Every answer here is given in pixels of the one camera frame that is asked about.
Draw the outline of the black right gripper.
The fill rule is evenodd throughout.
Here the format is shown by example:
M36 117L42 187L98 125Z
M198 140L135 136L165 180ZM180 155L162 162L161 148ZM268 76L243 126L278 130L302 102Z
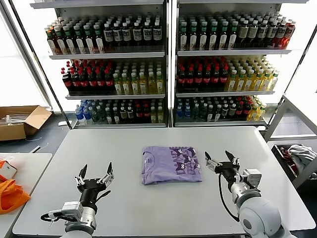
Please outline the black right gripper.
M239 158L236 158L227 150L225 150L225 154L230 161L219 163L218 161L212 159L209 153L205 151L206 166L216 174L223 175L227 182L240 182L241 176L239 174Z

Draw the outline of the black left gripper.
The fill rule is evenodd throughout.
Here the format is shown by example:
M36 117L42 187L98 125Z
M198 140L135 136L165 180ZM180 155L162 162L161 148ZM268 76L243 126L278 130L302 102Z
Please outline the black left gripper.
M109 163L106 174L100 179L85 179L88 165L86 164L74 179L81 192L80 203L82 206L95 206L103 197L109 194L106 185L110 185L114 179L112 162Z

